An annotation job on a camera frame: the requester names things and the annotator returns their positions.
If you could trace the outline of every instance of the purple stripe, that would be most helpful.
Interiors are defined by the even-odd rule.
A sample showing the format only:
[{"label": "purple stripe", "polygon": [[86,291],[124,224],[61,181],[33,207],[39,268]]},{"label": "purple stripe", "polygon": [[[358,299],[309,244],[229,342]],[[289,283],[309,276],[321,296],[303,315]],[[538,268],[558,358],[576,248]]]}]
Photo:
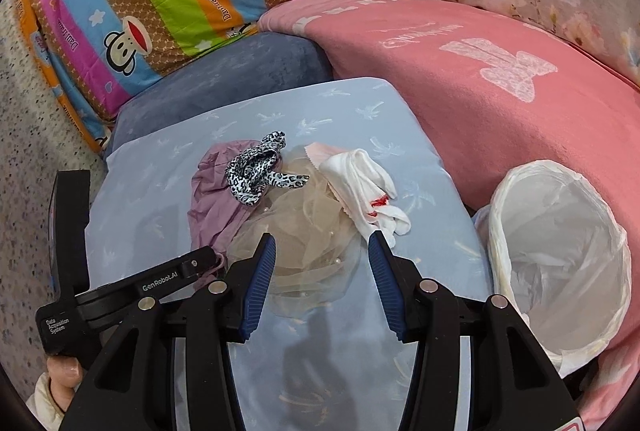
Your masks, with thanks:
[{"label": "purple stripe", "polygon": [[131,96],[114,79],[111,71],[76,25],[66,5],[60,0],[40,0],[40,3],[62,52],[96,99],[104,105],[107,113],[115,116]]}]

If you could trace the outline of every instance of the red and white sticker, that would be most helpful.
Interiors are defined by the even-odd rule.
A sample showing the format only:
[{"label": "red and white sticker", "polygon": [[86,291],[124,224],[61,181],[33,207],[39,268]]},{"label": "red and white sticker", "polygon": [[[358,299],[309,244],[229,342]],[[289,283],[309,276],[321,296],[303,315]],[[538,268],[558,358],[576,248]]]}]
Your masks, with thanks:
[{"label": "red and white sticker", "polygon": [[584,424],[580,417],[576,417],[571,422],[560,426],[556,431],[584,431]]}]

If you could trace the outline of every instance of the metal screw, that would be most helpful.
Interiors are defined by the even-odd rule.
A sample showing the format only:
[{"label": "metal screw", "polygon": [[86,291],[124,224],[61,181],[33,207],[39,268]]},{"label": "metal screw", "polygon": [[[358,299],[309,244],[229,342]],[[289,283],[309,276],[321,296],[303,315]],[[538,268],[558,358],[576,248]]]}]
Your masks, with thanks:
[{"label": "metal screw", "polygon": [[150,310],[156,304],[156,300],[152,297],[143,297],[140,301],[138,301],[138,308],[140,310]]},{"label": "metal screw", "polygon": [[222,294],[226,290],[226,283],[224,281],[214,281],[209,283],[209,292],[212,294]]},{"label": "metal screw", "polygon": [[420,290],[428,294],[433,294],[438,290],[438,284],[432,279],[424,279],[420,281]]},{"label": "metal screw", "polygon": [[491,297],[491,304],[496,308],[507,308],[509,302],[505,296],[498,294]]}]

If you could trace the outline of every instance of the dark blue fabric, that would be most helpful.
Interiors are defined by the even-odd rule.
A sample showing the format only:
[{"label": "dark blue fabric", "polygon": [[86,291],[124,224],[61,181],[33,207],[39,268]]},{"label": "dark blue fabric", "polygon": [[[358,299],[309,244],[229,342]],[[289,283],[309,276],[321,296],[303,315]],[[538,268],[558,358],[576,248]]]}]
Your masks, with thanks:
[{"label": "dark blue fabric", "polygon": [[263,32],[207,54],[132,98],[118,115],[105,156],[125,142],[227,104],[331,81],[322,49]]}]

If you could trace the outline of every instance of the pink blanket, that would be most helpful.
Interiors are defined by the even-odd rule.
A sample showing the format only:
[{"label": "pink blanket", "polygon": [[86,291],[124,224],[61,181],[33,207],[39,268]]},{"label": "pink blanket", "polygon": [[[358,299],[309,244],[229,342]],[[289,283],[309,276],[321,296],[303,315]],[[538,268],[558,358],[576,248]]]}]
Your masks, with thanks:
[{"label": "pink blanket", "polygon": [[[488,204],[511,168],[555,160],[590,180],[628,231],[632,256],[640,251],[640,95],[551,34],[439,0],[294,0],[259,26],[314,40],[338,78],[391,82],[471,207]],[[599,365],[580,410],[591,430],[640,367],[636,292]]]}]

